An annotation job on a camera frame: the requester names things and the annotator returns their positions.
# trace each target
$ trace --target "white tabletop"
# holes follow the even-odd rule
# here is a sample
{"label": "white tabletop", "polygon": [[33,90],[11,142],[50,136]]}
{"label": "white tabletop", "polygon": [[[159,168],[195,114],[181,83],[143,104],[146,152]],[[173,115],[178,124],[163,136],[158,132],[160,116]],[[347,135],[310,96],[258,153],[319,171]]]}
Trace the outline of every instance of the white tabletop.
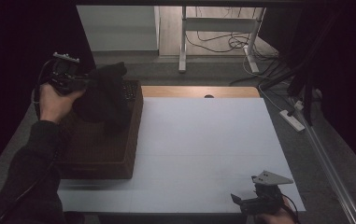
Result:
{"label": "white tabletop", "polygon": [[[130,180],[62,180],[65,211],[240,213],[252,175],[292,178],[262,98],[146,97]],[[280,186],[299,211],[295,184]]]}

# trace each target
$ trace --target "black jacket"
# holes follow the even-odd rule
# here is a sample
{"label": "black jacket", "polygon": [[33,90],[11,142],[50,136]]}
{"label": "black jacket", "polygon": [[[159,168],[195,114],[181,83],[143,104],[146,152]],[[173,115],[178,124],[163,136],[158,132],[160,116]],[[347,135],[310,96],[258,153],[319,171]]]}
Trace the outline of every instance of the black jacket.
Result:
{"label": "black jacket", "polygon": [[[29,141],[14,156],[0,191],[0,216],[46,174],[58,146],[58,132],[58,126],[50,121],[41,120],[32,126]],[[57,194],[60,180],[56,168],[50,168],[45,179],[8,214],[5,223],[66,223]]]}

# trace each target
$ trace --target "wooden board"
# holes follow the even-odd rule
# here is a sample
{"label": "wooden board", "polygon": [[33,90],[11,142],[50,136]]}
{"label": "wooden board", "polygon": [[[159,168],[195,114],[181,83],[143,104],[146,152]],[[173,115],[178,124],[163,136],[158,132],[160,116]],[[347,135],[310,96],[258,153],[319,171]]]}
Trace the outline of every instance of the wooden board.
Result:
{"label": "wooden board", "polygon": [[254,87],[142,86],[144,97],[259,98]]}

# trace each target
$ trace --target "power strip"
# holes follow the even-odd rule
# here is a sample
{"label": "power strip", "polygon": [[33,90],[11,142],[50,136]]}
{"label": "power strip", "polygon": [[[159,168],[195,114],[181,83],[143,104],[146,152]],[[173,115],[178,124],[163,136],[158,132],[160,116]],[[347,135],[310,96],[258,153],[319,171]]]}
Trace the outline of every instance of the power strip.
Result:
{"label": "power strip", "polygon": [[283,117],[288,123],[291,124],[291,126],[297,131],[301,132],[302,130],[305,129],[303,124],[301,124],[294,116],[288,116],[288,111],[287,110],[282,110],[279,112],[280,116]]}

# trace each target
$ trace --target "metal bracket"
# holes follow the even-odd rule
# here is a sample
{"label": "metal bracket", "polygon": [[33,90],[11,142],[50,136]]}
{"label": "metal bracket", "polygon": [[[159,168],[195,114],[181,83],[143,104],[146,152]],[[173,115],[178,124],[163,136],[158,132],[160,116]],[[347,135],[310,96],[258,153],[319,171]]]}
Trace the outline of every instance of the metal bracket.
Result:
{"label": "metal bracket", "polygon": [[263,171],[261,174],[252,179],[253,183],[266,186],[292,184],[293,180],[282,175],[276,175],[268,171]]}

